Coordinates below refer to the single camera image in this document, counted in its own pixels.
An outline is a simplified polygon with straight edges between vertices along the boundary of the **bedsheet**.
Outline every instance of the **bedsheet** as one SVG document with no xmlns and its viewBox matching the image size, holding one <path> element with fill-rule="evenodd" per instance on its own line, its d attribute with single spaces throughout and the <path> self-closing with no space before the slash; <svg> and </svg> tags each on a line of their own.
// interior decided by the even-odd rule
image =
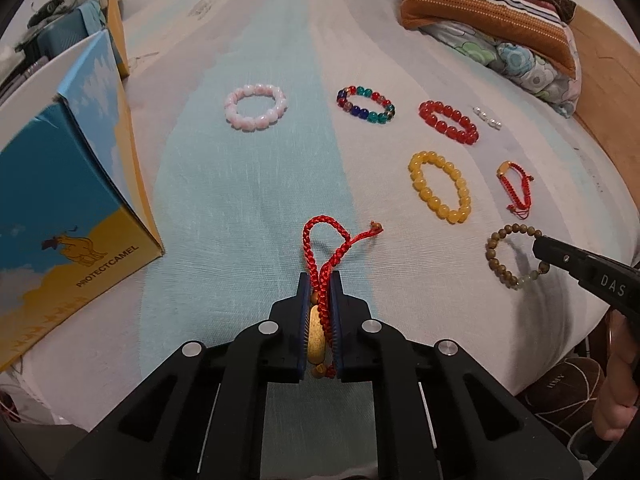
<svg viewBox="0 0 640 480">
<path fill-rule="evenodd" d="M 512 392 L 584 338 L 606 305 L 559 270 L 531 289 L 507 290 L 490 272 L 485 240 L 519 222 L 495 176 L 514 160 L 535 178 L 527 224 L 622 262 L 638 246 L 638 212 L 604 152 L 575 122 L 478 63 L 404 30 L 381 0 L 166 0 L 126 23 L 138 155 L 166 255 L 111 289 L 24 357 L 33 395 L 90 429 L 182 342 L 232 339 L 291 295 L 304 262 L 302 226 L 329 214 L 356 233 L 385 231 L 340 264 L 344 289 L 408 339 L 453 338 Z M 249 82 L 280 86 L 289 109 L 262 132 L 226 123 L 226 94 Z M 372 125 L 335 105 L 362 84 L 384 92 L 397 115 Z M 420 102 L 479 106 L 460 145 L 429 128 Z M 243 100 L 255 115 L 269 101 Z M 451 226 L 411 186 L 411 156 L 435 150 L 467 179 L 473 212 Z M 454 187 L 426 169 L 446 203 Z M 340 238 L 314 230 L 325 260 Z M 500 260 L 537 266 L 530 238 Z M 40 377 L 52 378 L 44 387 Z M 337 474 L 375 461 L 370 388 L 307 378 L 270 386 L 265 478 Z"/>
</svg>

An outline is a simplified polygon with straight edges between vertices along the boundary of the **red string bracelet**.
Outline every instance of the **red string bracelet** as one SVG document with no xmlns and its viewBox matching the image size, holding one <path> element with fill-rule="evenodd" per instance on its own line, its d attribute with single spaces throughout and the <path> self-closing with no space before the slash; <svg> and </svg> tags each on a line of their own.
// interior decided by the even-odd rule
<svg viewBox="0 0 640 480">
<path fill-rule="evenodd" d="M 340 233 L 340 236 L 344 238 L 344 243 L 335 250 L 333 256 L 329 258 L 329 260 L 321 267 L 320 272 L 318 273 L 318 266 L 316 265 L 314 252 L 311 250 L 311 240 L 309 237 L 309 233 L 311 232 L 311 229 L 314 225 L 321 223 L 329 224 L 334 227 L 335 230 Z M 364 238 L 371 238 L 373 236 L 376 236 L 381 232 L 382 225 L 377 222 L 371 222 L 371 228 L 368 231 L 364 231 L 351 238 L 351 235 L 346 231 L 344 227 L 342 227 L 338 223 L 337 220 L 325 215 L 314 216 L 311 220 L 309 220 L 309 222 L 305 224 L 305 227 L 302 229 L 302 250 L 305 253 L 306 268 L 309 271 L 309 278 L 311 281 L 313 292 L 318 293 L 318 313 L 320 315 L 320 323 L 322 325 L 322 331 L 324 332 L 324 338 L 329 346 L 332 345 L 333 336 L 329 308 L 327 304 L 327 288 L 331 272 L 334 267 L 340 263 L 342 257 L 354 243 L 360 240 L 364 240 Z M 335 377 L 335 367 L 333 364 L 331 364 L 327 368 L 326 376 L 329 378 Z"/>
<path fill-rule="evenodd" d="M 509 170 L 509 168 L 517 171 L 521 177 L 522 183 L 522 192 L 524 193 L 524 202 L 520 200 L 516 191 L 513 189 L 511 182 L 508 181 L 507 177 L 504 174 Z M 512 204 L 507 206 L 507 209 L 511 211 L 518 218 L 525 219 L 529 216 L 529 211 L 531 209 L 531 191 L 529 189 L 529 181 L 533 180 L 531 175 L 528 175 L 521 166 L 517 165 L 515 162 L 511 162 L 510 160 L 505 160 L 500 167 L 498 168 L 498 179 L 504 186 L 504 189 L 508 193 L 511 198 Z"/>
</svg>

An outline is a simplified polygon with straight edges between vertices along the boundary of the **yellow beaded bracelet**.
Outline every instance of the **yellow beaded bracelet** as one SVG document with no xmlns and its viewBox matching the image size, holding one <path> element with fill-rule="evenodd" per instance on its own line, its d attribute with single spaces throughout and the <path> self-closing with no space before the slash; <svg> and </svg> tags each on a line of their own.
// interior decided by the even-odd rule
<svg viewBox="0 0 640 480">
<path fill-rule="evenodd" d="M 442 168 L 456 184 L 458 196 L 460 197 L 460 209 L 449 208 L 427 187 L 427 181 L 424 179 L 420 168 L 427 162 L 433 164 L 436 168 Z M 414 189 L 418 192 L 420 198 L 427 203 L 429 209 L 435 211 L 439 218 L 447 219 L 450 224 L 462 224 L 468 218 L 471 214 L 471 197 L 466 187 L 466 180 L 462 178 L 462 173 L 456 169 L 452 162 L 447 162 L 442 155 L 438 155 L 436 152 L 420 152 L 412 156 L 408 169 L 411 172 L 411 180 L 414 181 Z"/>
</svg>

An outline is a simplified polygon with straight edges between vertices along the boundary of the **cardboard box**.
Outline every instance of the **cardboard box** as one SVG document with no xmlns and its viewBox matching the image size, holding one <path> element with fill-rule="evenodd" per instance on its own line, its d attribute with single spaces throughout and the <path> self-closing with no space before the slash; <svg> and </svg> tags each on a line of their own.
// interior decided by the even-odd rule
<svg viewBox="0 0 640 480">
<path fill-rule="evenodd" d="M 0 370 L 162 253 L 103 30 L 0 107 Z"/>
</svg>

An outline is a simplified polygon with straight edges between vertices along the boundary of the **pillow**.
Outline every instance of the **pillow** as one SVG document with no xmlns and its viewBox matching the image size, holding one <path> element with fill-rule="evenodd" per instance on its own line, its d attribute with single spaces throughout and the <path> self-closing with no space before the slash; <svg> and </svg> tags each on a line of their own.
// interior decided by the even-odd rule
<svg viewBox="0 0 640 480">
<path fill-rule="evenodd" d="M 575 79 L 576 68 L 564 23 L 553 6 L 539 0 L 402 0 L 401 22 L 419 28 L 455 20 L 491 36 L 529 47 Z"/>
</svg>

